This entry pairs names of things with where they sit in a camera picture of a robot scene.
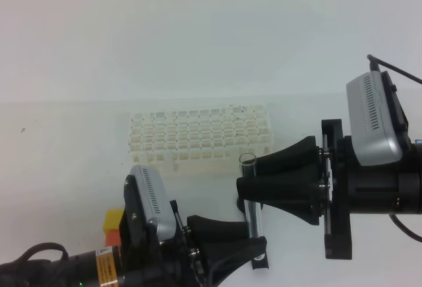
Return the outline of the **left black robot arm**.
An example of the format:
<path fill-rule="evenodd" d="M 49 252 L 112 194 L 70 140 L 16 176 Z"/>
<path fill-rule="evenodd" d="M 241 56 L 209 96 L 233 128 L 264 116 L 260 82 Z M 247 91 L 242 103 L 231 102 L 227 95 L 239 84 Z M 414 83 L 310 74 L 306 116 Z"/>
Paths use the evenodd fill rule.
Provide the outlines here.
<path fill-rule="evenodd" d="M 160 241 L 151 225 L 131 241 L 132 225 L 120 223 L 120 245 L 70 256 L 58 243 L 31 247 L 1 265 L 2 286 L 219 286 L 238 268 L 265 253 L 267 240 L 252 238 L 246 222 L 197 215 L 183 225 L 176 201 L 173 238 Z"/>

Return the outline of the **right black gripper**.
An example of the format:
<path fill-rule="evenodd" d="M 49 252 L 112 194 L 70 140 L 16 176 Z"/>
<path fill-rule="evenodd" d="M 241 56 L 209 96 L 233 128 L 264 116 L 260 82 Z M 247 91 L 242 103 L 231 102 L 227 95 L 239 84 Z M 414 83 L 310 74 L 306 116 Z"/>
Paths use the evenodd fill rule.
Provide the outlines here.
<path fill-rule="evenodd" d="M 340 119 L 325 119 L 321 126 L 323 147 L 330 153 L 326 161 L 332 172 L 332 199 L 324 215 L 325 256 L 350 260 L 351 214 L 392 214 L 401 210 L 398 165 L 362 166 L 351 137 L 343 135 Z M 319 150 L 316 137 L 308 136 L 257 158 L 257 177 L 252 186 L 256 200 L 318 225 L 322 214 Z M 246 194 L 242 177 L 236 186 L 238 194 Z"/>

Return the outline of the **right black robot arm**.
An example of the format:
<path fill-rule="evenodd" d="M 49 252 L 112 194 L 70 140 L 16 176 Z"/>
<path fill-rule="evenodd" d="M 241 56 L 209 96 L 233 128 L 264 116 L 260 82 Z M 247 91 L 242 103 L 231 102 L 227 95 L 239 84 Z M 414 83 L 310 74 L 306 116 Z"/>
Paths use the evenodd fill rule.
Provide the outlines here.
<path fill-rule="evenodd" d="M 351 214 L 421 214 L 421 145 L 392 164 L 362 166 L 339 119 L 314 136 L 258 158 L 255 177 L 237 179 L 240 199 L 286 211 L 311 225 L 324 219 L 327 259 L 352 258 Z"/>

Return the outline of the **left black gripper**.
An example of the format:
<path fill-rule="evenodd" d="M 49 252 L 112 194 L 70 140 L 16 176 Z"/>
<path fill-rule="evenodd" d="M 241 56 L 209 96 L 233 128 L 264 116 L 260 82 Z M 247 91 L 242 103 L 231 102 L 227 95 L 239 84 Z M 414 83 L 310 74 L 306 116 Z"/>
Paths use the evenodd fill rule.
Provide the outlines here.
<path fill-rule="evenodd" d="M 175 234 L 161 240 L 142 204 L 125 201 L 119 224 L 120 286 L 219 286 L 266 252 L 266 238 L 249 238 L 246 222 L 192 215 L 183 224 L 176 201 L 170 202 L 170 217 Z"/>

